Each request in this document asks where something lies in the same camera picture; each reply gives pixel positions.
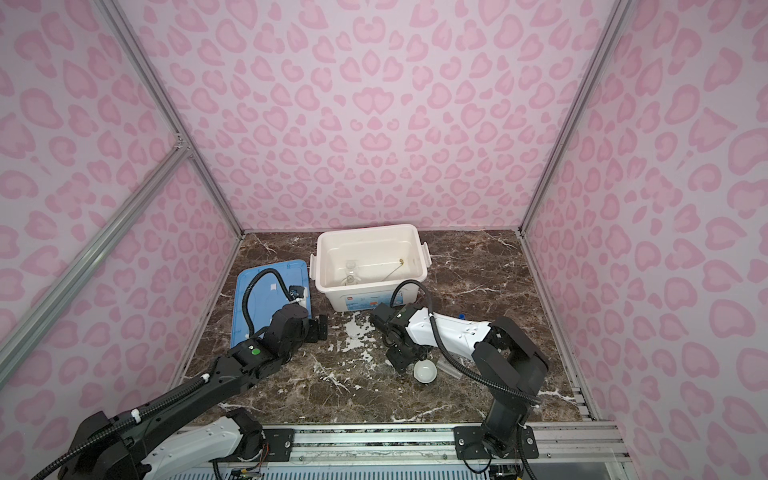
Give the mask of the clear plastic test tube rack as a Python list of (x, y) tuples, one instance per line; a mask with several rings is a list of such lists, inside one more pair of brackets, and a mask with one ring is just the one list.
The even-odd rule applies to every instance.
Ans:
[[(463, 367), (469, 369), (469, 366), (465, 358), (453, 356), (453, 359)], [(457, 369), (451, 362), (449, 362), (444, 356), (440, 356), (438, 358), (436, 365), (441, 372), (455, 379), (461, 379), (464, 377), (464, 374), (459, 369)]]

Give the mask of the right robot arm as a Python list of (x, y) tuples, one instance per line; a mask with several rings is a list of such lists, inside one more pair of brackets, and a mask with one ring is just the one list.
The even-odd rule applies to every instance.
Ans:
[(493, 402), (480, 427), (482, 451), (505, 458), (522, 446), (523, 426), (540, 404), (549, 361), (514, 321), (468, 321), (411, 304), (380, 304), (369, 320), (382, 333), (386, 357), (398, 373), (434, 381), (437, 366), (428, 355), (436, 349), (459, 374), (490, 391)]

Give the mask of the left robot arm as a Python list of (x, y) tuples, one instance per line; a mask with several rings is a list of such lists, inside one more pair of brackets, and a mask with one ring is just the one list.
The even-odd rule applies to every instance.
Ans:
[(197, 377), (113, 417), (98, 412), (79, 425), (68, 451), (35, 475), (45, 479), (148, 479), (159, 469), (151, 452), (202, 413), (280, 370), (306, 343), (328, 337), (328, 317), (298, 303), (268, 326), (214, 358)]

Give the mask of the clear glass flask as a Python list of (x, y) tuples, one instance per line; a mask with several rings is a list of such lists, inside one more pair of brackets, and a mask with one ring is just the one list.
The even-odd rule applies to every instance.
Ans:
[(360, 283), (360, 278), (354, 274), (348, 274), (342, 281), (341, 284), (343, 286), (351, 286), (351, 285), (358, 285)]

